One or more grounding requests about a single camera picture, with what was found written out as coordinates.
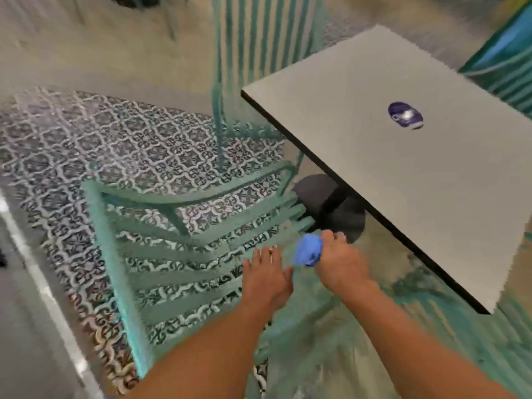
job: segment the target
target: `table edge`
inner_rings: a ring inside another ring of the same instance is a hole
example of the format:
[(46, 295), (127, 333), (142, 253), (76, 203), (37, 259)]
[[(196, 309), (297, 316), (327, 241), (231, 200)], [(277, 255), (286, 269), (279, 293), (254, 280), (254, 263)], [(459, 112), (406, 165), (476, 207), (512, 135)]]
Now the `table edge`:
[(356, 190), (347, 184), (336, 172), (319, 159), (309, 148), (307, 148), (296, 136), (280, 124), (272, 115), (266, 111), (257, 101), (255, 101), (244, 89), (241, 90), (242, 98), (249, 103), (257, 112), (259, 112), (273, 127), (280, 131), (290, 142), (292, 142), (300, 151), (302, 151), (308, 158), (311, 159), (325, 174), (330, 176), (337, 184), (346, 187), (358, 199), (364, 202), (364, 208), (371, 214), (379, 223), (381, 223), (392, 235), (408, 248), (416, 257), (423, 262), (430, 271), (438, 276), (445, 284), (449, 286), (456, 294), (458, 294), (469, 306), (471, 306), (479, 314), (491, 314), (473, 295), (471, 295), (465, 288), (456, 282), (443, 268), (441, 268), (434, 260), (432, 260), (425, 252), (416, 246), (406, 235), (399, 231), (390, 221), (386, 219), (376, 208), (374, 208), (369, 201), (364, 199)]

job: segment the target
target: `blue sponge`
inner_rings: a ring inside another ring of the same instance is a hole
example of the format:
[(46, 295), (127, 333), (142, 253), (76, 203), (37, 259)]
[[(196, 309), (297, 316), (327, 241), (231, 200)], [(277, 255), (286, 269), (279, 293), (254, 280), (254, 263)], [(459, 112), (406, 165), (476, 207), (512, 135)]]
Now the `blue sponge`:
[(305, 266), (314, 266), (320, 261), (322, 249), (323, 240), (321, 236), (305, 234), (305, 236), (297, 243), (294, 263), (304, 264)]

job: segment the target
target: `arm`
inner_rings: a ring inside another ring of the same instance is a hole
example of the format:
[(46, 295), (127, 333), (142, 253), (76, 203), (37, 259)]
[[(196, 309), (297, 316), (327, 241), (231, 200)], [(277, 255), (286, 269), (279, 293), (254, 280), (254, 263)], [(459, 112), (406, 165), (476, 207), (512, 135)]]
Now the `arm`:
[(243, 398), (259, 335), (293, 291), (291, 268), (283, 271), (278, 248), (271, 257), (267, 247), (262, 254), (256, 249), (243, 271), (237, 307), (172, 349), (128, 399)]
[(425, 334), (370, 279), (367, 262), (342, 234), (323, 232), (316, 272), (360, 322), (402, 398), (516, 398)]

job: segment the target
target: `person's left hand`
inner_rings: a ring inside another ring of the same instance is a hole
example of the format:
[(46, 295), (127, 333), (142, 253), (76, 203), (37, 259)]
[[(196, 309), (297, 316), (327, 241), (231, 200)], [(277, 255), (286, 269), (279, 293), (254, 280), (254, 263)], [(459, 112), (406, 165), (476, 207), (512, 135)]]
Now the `person's left hand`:
[(294, 291), (293, 268), (283, 270), (283, 259), (279, 248), (271, 254), (267, 246), (255, 249), (253, 258), (244, 259), (242, 278), (242, 304), (268, 311), (269, 316), (285, 306)]

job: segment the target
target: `chair armrest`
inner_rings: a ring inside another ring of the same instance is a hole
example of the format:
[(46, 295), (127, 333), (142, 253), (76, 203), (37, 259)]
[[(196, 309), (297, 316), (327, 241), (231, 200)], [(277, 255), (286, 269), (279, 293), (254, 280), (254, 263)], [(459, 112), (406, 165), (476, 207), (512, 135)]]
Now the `chair armrest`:
[(260, 171), (245, 175), (238, 179), (234, 179), (228, 183), (225, 183), (224, 185), (183, 195), (157, 195), (153, 193), (139, 194), (138, 192), (132, 190), (121, 190), (92, 180), (84, 181), (83, 188), (87, 189), (87, 186), (89, 188), (96, 188), (102, 194), (111, 195), (113, 197), (122, 198), (144, 205), (173, 205), (178, 208), (216, 199), (282, 171), (288, 171), (288, 176), (283, 179), (282, 184), (279, 186), (277, 191), (278, 194), (282, 194), (290, 179), (292, 179), (296, 174), (296, 168), (294, 164), (288, 160), (276, 162), (275, 164), (262, 168)]

